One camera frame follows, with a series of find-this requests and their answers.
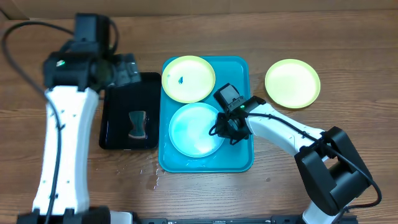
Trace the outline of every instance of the blue plate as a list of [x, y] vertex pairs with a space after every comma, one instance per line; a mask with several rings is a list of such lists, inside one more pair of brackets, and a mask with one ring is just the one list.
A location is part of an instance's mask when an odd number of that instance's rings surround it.
[[[202, 103], [209, 104], [218, 111], [223, 110], [213, 98], [213, 94], [226, 83], [236, 87], [245, 99], [250, 98], [250, 82], [247, 63], [236, 56], [205, 56], [216, 73], [216, 84], [213, 91]], [[170, 58], [163, 64], [163, 69], [176, 59]], [[242, 140], [234, 146], [224, 141], [221, 147], [206, 157], [189, 157], [179, 152], [172, 144], [169, 136], [169, 124], [174, 113], [184, 103], [179, 103], [168, 97], [162, 88], [160, 97], [160, 126], [159, 126], [159, 164], [168, 172], [244, 172], [254, 162], [253, 136]]]
[[222, 145], [224, 138], [209, 135], [217, 120], [218, 110], [206, 103], [190, 103], [172, 117], [169, 126], [173, 146], [189, 157], [205, 157]]

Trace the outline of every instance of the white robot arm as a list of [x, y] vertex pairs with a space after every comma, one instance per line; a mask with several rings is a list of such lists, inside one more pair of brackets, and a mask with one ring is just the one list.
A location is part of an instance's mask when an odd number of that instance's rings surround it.
[[[54, 103], [63, 126], [57, 194], [51, 217], [62, 217], [67, 211], [76, 217], [78, 214], [89, 214], [87, 157], [91, 124], [99, 96], [91, 88], [78, 91], [76, 86], [56, 86], [46, 94]], [[57, 127], [54, 112], [49, 105], [47, 105], [46, 130], [42, 175], [32, 207], [33, 213], [37, 212], [43, 217], [46, 216], [49, 208], [57, 156]], [[106, 211], [103, 208], [99, 212], [109, 212], [110, 216], [104, 215], [103, 220], [110, 218], [111, 224], [132, 224], [133, 222], [133, 216], [129, 212]], [[78, 218], [76, 222], [71, 223], [81, 224]]]
[[[331, 224], [340, 220], [347, 207], [370, 185], [379, 187], [359, 156], [347, 134], [340, 128], [329, 131], [300, 124], [276, 111], [256, 96], [245, 100], [234, 86], [227, 83], [214, 97], [224, 113], [219, 113], [209, 134], [229, 138], [230, 144], [247, 139], [250, 134], [262, 137], [279, 146], [296, 160], [304, 186], [312, 202], [303, 213], [306, 224]], [[329, 157], [338, 162], [327, 169], [323, 162]]]

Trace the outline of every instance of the blue tray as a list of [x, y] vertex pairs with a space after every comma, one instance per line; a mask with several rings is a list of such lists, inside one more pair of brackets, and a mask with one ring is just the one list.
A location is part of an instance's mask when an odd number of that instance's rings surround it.
[[[216, 85], [210, 95], [201, 102], [223, 112], [213, 98], [213, 94], [226, 83], [234, 85], [245, 99], [250, 98], [248, 65], [241, 57], [206, 56], [202, 58], [214, 68]], [[174, 59], [176, 57], [168, 59], [163, 64], [163, 70]], [[178, 152], [170, 140], [169, 124], [173, 114], [183, 105], [185, 104], [167, 96], [162, 88], [160, 94], [159, 164], [163, 169], [168, 172], [244, 172], [253, 165], [252, 135], [248, 140], [242, 140], [234, 146], [225, 140], [215, 153], [202, 158], [192, 158]]]

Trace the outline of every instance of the black cable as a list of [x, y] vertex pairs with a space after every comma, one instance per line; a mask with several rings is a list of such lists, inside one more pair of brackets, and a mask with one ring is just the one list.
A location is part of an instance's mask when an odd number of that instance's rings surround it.
[[217, 126], [217, 123], [214, 124], [214, 125], [210, 128], [210, 131], [209, 131], [209, 135], [210, 135], [210, 136], [214, 136], [214, 135], [220, 133], [221, 129], [219, 129], [218, 131], [214, 131], [214, 132], [213, 132], [213, 130], [216, 129], [216, 126]]
[[292, 128], [293, 130], [295, 130], [296, 132], [298, 132], [302, 136], [304, 136], [304, 137], [306, 137], [308, 139], [311, 139], [312, 141], [318, 143], [319, 145], [321, 145], [321, 147], [326, 148], [332, 154], [336, 155], [339, 159], [341, 159], [345, 163], [349, 164], [350, 166], [354, 167], [374, 187], [374, 189], [376, 190], [376, 193], [377, 193], [376, 201], [374, 201], [372, 203], [367, 203], [367, 204], [350, 205], [350, 206], [345, 207], [343, 209], [343, 211], [339, 214], [339, 216], [335, 219], [335, 221], [333, 223], [338, 223], [341, 220], [341, 218], [343, 218], [344, 213], [347, 212], [348, 210], [351, 210], [351, 209], [354, 209], [354, 208], [370, 208], [370, 207], [374, 207], [374, 206], [380, 204], [380, 202], [382, 200], [382, 194], [381, 194], [381, 190], [380, 190], [379, 186], [377, 185], [377, 183], [375, 183], [375, 181], [372, 178], [370, 178], [368, 175], [366, 175], [358, 166], [356, 166], [350, 160], [348, 160], [343, 155], [341, 155], [339, 152], [334, 150], [331, 146], [329, 146], [327, 144], [322, 144], [317, 138], [312, 137], [311, 135], [307, 134], [305, 131], [302, 131], [301, 129], [299, 129], [298, 127], [294, 126], [293, 124], [290, 124], [288, 121], [286, 121], [286, 120], [284, 120], [284, 119], [282, 119], [280, 117], [274, 116], [272, 114], [249, 113], [248, 116], [261, 116], [261, 117], [265, 117], [265, 118], [275, 119], [275, 120], [280, 121], [281, 123], [286, 124], [288, 127]]
[[114, 44], [111, 49], [111, 53], [114, 54], [116, 52], [116, 50], [118, 49], [118, 45], [119, 45], [119, 31], [118, 31], [118, 27], [116, 26], [116, 24], [114, 23], [113, 20], [109, 19], [109, 22], [111, 23], [111, 26], [114, 29]]
[[29, 26], [29, 25], [42, 25], [42, 26], [47, 26], [50, 28], [54, 28], [60, 31], [64, 31], [68, 34], [73, 35], [73, 32], [65, 29], [63, 27], [59, 27], [56, 25], [52, 25], [52, 24], [48, 24], [46, 22], [39, 22], [39, 21], [27, 21], [27, 22], [21, 22], [18, 23], [16, 25], [13, 25], [12, 27], [8, 28], [2, 39], [1, 39], [1, 47], [2, 47], [2, 52], [6, 58], [6, 60], [8, 61], [8, 63], [10, 64], [10, 66], [15, 69], [17, 71], [17, 73], [30, 85], [33, 87], [33, 89], [39, 93], [41, 96], [43, 96], [46, 100], [47, 103], [50, 105], [52, 111], [53, 111], [53, 115], [55, 116], [55, 121], [56, 121], [56, 128], [57, 128], [57, 137], [58, 137], [58, 141], [57, 141], [57, 158], [55, 160], [55, 168], [54, 168], [54, 176], [53, 176], [53, 181], [52, 181], [52, 186], [51, 186], [51, 194], [50, 194], [50, 202], [49, 202], [49, 209], [47, 210], [47, 215], [45, 217], [45, 224], [48, 224], [50, 221], [50, 216], [52, 213], [52, 209], [54, 206], [54, 201], [55, 201], [55, 197], [56, 197], [56, 188], [57, 188], [57, 181], [58, 181], [58, 173], [59, 173], [59, 169], [60, 169], [60, 159], [61, 159], [61, 145], [62, 145], [62, 136], [61, 136], [61, 130], [62, 130], [62, 126], [61, 126], [61, 121], [60, 121], [60, 117], [58, 115], [57, 109], [54, 105], [54, 103], [51, 101], [51, 99], [45, 94], [44, 90], [35, 82], [33, 81], [33, 79], [28, 76], [28, 74], [26, 74], [25, 71], [23, 71], [23, 69], [18, 65], [18, 63], [11, 57], [11, 54], [9, 52], [9, 49], [7, 47], [7, 38], [8, 36], [11, 34], [12, 31], [23, 27], [23, 26]]

